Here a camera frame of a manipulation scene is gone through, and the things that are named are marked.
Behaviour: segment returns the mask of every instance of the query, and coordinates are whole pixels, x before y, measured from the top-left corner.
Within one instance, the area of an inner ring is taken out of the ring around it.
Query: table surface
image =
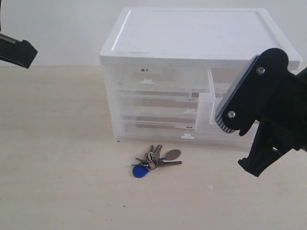
[[[180,147],[137,179],[148,143],[115,143],[99,67],[0,69],[0,229],[306,229],[307,155],[259,178],[247,150]],[[164,144],[163,151],[178,148]]]

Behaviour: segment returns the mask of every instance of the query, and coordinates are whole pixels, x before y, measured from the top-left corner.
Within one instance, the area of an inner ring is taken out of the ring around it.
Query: plastic drawer cabinet
[[[250,144],[215,109],[241,69],[278,47],[301,57],[264,9],[125,8],[101,53],[115,140]]]

